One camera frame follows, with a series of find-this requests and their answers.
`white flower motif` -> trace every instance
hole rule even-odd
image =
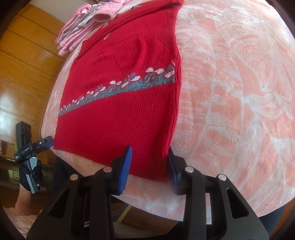
[[[165,74],[165,78],[170,78],[174,74],[174,70],[170,71],[169,73]]]
[[[139,80],[140,79],[140,76],[136,76],[136,77],[134,77],[131,81],[132,82],[135,82],[135,81],[137,81],[137,80]]]
[[[154,69],[152,67],[149,67],[145,72],[153,72]]]
[[[128,81],[128,82],[125,82],[125,83],[123,83],[123,84],[122,84],[122,86],[121,86],[121,88],[124,88],[124,87],[126,87],[126,86],[128,85],[128,83],[129,83],[129,81]]]
[[[102,92],[103,90],[105,90],[106,89],[106,87],[102,87],[100,90],[99,90],[99,92]]]
[[[155,71],[157,74],[161,74],[162,72],[164,72],[164,69],[163,68],[159,68]]]

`pink and white bedspread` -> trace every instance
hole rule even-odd
[[[295,40],[264,0],[185,0],[176,22],[182,87],[171,147],[203,174],[226,174],[258,216],[295,196]],[[42,136],[54,137],[73,60],[63,66]],[[60,150],[82,175],[103,166]],[[182,220],[184,196],[130,175],[123,201]]]

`metal pin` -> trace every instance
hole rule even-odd
[[[218,178],[221,180],[221,181],[225,181],[226,180],[226,176],[224,174],[219,174],[218,175]]]
[[[106,166],[106,167],[104,167],[104,172],[105,172],[105,173],[110,173],[112,170],[113,170],[113,169],[112,169],[112,167],[110,167],[110,166]]]
[[[70,179],[71,179],[72,181],[75,181],[75,180],[78,179],[78,175],[77,175],[77,174],[72,174],[72,175],[70,176]]]
[[[188,173],[192,173],[194,171],[194,168],[191,166],[187,166],[184,170]]]

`gloved hand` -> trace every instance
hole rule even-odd
[[[42,182],[42,176],[43,176],[42,163],[40,160],[37,161],[37,166],[34,167],[32,172],[33,172],[32,178],[37,184],[40,184],[40,182]],[[19,182],[26,190],[31,191],[26,174],[30,175],[31,172],[25,165],[22,164],[19,167]]]

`red knit fabric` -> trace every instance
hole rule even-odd
[[[167,180],[181,84],[181,4],[141,4],[84,41],[61,99],[55,149],[109,165],[131,145],[131,174]]]

